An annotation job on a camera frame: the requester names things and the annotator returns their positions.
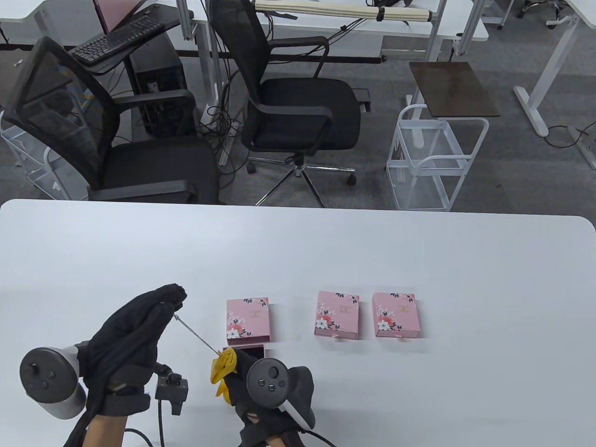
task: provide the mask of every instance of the keyboard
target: keyboard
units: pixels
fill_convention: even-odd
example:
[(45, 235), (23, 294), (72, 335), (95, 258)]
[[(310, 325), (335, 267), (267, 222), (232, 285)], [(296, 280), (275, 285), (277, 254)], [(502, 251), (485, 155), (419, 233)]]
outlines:
[(143, 14), (129, 23), (74, 49), (72, 55), (84, 65), (93, 65), (113, 56), (123, 48), (158, 34), (165, 28), (163, 23)]

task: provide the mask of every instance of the chair armrest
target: chair armrest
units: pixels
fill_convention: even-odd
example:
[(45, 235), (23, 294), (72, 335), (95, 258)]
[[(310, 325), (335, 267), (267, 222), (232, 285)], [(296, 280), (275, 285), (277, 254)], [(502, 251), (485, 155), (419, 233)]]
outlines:
[(141, 95), (112, 98), (116, 105), (117, 112), (122, 113), (131, 108), (142, 105), (158, 104), (166, 101), (177, 100), (184, 103), (184, 106), (194, 108), (196, 105), (194, 96), (188, 90), (171, 90), (159, 93), (144, 93)]
[(143, 201), (143, 197), (163, 196), (165, 203), (188, 203), (197, 196), (197, 190), (188, 180), (149, 183), (130, 187), (110, 188), (107, 190), (89, 189), (89, 201)]
[(287, 39), (271, 39), (268, 41), (269, 48), (278, 48), (281, 46), (324, 46), (325, 51), (321, 55), (321, 60), (319, 61), (319, 66), (316, 68), (315, 76), (319, 76), (319, 72), (321, 71), (321, 67), (325, 63), (327, 59), (327, 55), (329, 54), (329, 39), (323, 36), (311, 36), (305, 38), (287, 38)]
[(323, 105), (264, 105), (253, 102), (250, 97), (249, 101), (261, 113), (268, 115), (286, 115), (286, 116), (321, 116), (325, 118), (325, 122), (321, 126), (319, 134), (316, 136), (315, 142), (308, 150), (307, 155), (312, 156), (318, 151), (323, 139), (325, 138), (331, 125), (333, 124), (333, 112), (329, 107)]

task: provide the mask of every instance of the black seat cushion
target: black seat cushion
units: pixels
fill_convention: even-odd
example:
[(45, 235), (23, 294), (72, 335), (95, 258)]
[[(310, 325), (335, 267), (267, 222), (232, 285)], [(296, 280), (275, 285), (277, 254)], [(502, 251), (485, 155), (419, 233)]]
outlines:
[[(322, 150), (351, 149), (360, 134), (360, 107), (352, 88), (338, 79), (285, 77), (261, 84), (259, 96), (265, 105), (324, 105), (333, 112), (333, 127)], [(263, 152), (307, 151), (325, 118), (317, 116), (265, 115), (249, 103), (244, 118), (244, 135), (254, 135), (252, 143)]]
[(188, 180), (198, 203), (217, 204), (219, 174), (211, 146), (196, 136), (177, 136), (115, 146), (103, 167), (101, 188)]

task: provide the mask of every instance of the black glove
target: black glove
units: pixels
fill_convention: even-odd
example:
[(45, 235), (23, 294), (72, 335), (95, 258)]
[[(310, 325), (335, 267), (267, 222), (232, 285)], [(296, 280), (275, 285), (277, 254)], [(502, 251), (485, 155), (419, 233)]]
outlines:
[(267, 439), (275, 436), (279, 436), (286, 447), (303, 447), (298, 435), (300, 426), (291, 416), (279, 409), (263, 408), (250, 397), (246, 376), (257, 359), (241, 349), (234, 350), (237, 357), (236, 372), (226, 375), (224, 381), (229, 390), (230, 403), (244, 422), (244, 429), (240, 431), (242, 447), (263, 447)]
[(83, 381), (87, 410), (128, 416), (149, 408), (144, 393), (157, 361), (157, 341), (186, 298), (176, 284), (144, 293), (106, 320), (88, 342)]

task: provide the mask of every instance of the black office chair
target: black office chair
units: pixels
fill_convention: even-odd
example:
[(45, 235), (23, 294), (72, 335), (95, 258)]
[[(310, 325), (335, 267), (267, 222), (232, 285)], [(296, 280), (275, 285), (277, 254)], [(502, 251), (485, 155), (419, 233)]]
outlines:
[[(249, 91), (244, 108), (242, 143), (254, 152), (291, 153), (285, 161), (292, 168), (257, 202), (261, 205), (289, 177), (302, 177), (319, 205), (323, 201), (308, 176), (308, 170), (350, 173), (356, 184), (356, 169), (305, 164), (305, 156), (319, 150), (344, 150), (356, 145), (360, 133), (360, 107), (352, 88), (337, 79), (317, 77), (329, 53), (325, 37), (273, 39), (267, 41), (249, 0), (213, 0), (209, 19), (215, 32), (234, 58)], [(261, 82), (271, 50), (281, 46), (324, 47), (314, 77), (285, 77)], [(276, 160), (252, 161), (284, 164)], [(254, 166), (248, 165), (249, 173)]]
[[(523, 16), (526, 15), (526, 12), (528, 12), (532, 8), (535, 8), (540, 5), (552, 6), (553, 9), (555, 10), (555, 20), (557, 20), (557, 21), (561, 20), (561, 11), (563, 10), (563, 8), (567, 8), (569, 6), (567, 4), (567, 2), (564, 0), (537, 0), (537, 1), (526, 0), (526, 1), (524, 1), (523, 8), (520, 10), (519, 13), (517, 13), (517, 18), (523, 18)], [(547, 25), (547, 26), (549, 29), (555, 29), (557, 27), (557, 25)]]
[(120, 144), (120, 114), (176, 100), (193, 120), (191, 92), (112, 98), (59, 44), (37, 41), (4, 119), (61, 155), (87, 180), (89, 200), (217, 204), (219, 174), (211, 146), (197, 136)]

